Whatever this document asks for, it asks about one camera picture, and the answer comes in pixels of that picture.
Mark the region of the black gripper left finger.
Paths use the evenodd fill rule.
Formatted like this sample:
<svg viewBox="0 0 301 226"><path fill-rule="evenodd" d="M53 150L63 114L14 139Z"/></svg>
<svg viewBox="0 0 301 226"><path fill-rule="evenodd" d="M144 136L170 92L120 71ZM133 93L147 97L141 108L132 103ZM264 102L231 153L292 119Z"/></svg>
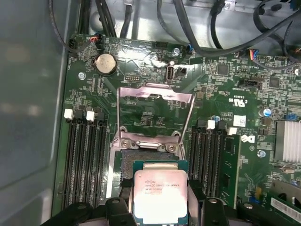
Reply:
<svg viewBox="0 0 301 226"><path fill-rule="evenodd" d="M133 179L123 179L119 197L109 198L105 204L93 208L89 203L70 205L43 226L132 226L134 216L129 210Z"/></svg>

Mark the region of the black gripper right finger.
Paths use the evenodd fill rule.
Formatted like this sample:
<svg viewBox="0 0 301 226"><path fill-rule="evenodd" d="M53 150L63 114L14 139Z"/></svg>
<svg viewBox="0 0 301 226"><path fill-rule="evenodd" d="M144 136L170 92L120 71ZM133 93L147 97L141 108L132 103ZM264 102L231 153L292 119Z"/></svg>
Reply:
<svg viewBox="0 0 301 226"><path fill-rule="evenodd" d="M282 218L256 203L241 203L236 209L220 199L207 197L198 180L188 181L189 223L196 226L281 226Z"/></svg>

